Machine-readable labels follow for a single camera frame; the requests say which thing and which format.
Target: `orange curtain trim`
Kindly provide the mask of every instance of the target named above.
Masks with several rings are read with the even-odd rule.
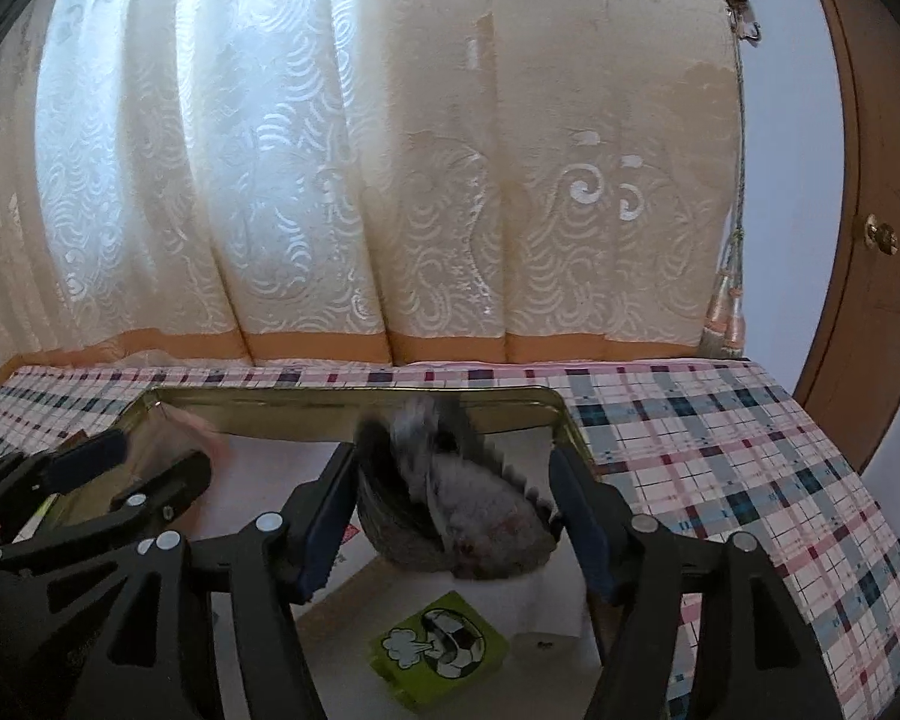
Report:
[[[590,333],[501,338],[417,338],[389,333],[396,365],[407,362],[558,362],[560,360],[630,360],[694,357],[696,346],[657,341],[610,341]]]
[[[231,330],[216,335],[172,335],[154,328],[120,333],[77,351],[53,349],[19,354],[0,366],[0,383],[23,365],[88,367],[112,364],[143,351],[163,351],[178,360],[264,362],[305,358],[405,365],[407,362],[554,362],[560,360],[630,360],[692,357],[695,346],[680,343],[609,341],[602,336],[570,333],[557,336],[501,338],[417,338],[400,333],[259,333]]]

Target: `white lace curtain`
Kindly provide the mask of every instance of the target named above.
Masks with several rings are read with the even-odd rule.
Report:
[[[0,47],[0,376],[689,352],[734,50],[724,0],[35,0]]]

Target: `tassel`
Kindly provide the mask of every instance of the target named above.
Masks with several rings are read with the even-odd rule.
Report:
[[[727,318],[730,316],[730,272],[722,268],[717,271],[713,294],[706,307],[706,318],[701,333],[697,354],[701,357],[720,357],[727,333]]]
[[[724,342],[720,356],[739,360],[744,356],[746,341],[746,319],[744,319],[744,290],[735,287],[730,290],[730,316],[727,318]]]

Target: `plaid tablecloth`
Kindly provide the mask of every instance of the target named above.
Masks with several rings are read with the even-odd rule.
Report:
[[[751,362],[379,367],[27,367],[0,388],[0,456],[106,428],[150,386],[514,386],[558,391],[602,478],[676,531],[754,533],[813,625],[847,720],[876,717],[900,685],[900,540],[836,447]],[[668,699],[685,713],[700,599]]]

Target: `gray stuffed toy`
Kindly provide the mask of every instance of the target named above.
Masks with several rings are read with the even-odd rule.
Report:
[[[449,396],[410,398],[357,430],[357,508],[377,551],[413,571],[505,579],[557,546],[559,519],[504,467]]]

